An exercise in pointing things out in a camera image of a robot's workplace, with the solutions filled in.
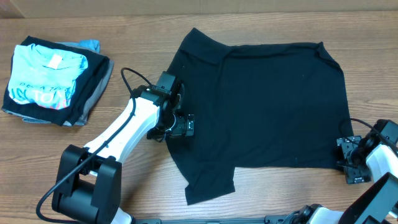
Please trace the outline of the black t-shirt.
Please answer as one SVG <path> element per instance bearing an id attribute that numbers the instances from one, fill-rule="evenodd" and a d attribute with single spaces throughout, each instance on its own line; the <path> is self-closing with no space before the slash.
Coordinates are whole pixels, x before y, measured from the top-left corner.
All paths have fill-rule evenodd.
<path id="1" fill-rule="evenodd" d="M 235 45 L 198 29 L 168 72 L 185 87 L 194 135 L 168 138 L 189 205 L 234 192 L 238 167 L 336 169 L 353 135 L 345 77 L 322 43 Z"/>

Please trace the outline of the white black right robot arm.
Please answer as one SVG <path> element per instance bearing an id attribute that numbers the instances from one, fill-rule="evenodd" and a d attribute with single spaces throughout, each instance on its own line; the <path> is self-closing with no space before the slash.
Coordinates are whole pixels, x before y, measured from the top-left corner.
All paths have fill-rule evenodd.
<path id="1" fill-rule="evenodd" d="M 387 223 L 387 215 L 397 218 L 397 123 L 379 119 L 371 126 L 351 120 L 369 127 L 370 132 L 364 138 L 336 140 L 343 153 L 338 165 L 343 167 L 347 184 L 373 185 L 343 212 L 306 205 L 287 215 L 284 223 Z"/>

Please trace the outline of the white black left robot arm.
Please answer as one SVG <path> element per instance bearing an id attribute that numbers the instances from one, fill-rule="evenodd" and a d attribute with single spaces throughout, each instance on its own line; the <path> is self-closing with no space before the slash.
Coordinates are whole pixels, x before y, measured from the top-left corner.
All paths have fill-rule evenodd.
<path id="1" fill-rule="evenodd" d="M 185 87 L 175 75 L 163 72 L 156 84 L 129 91 L 125 110 L 102 134 L 62 153 L 52 209 L 69 223 L 135 223 L 120 207 L 123 163 L 142 138 L 194 134 L 193 115 L 179 111 Z"/>

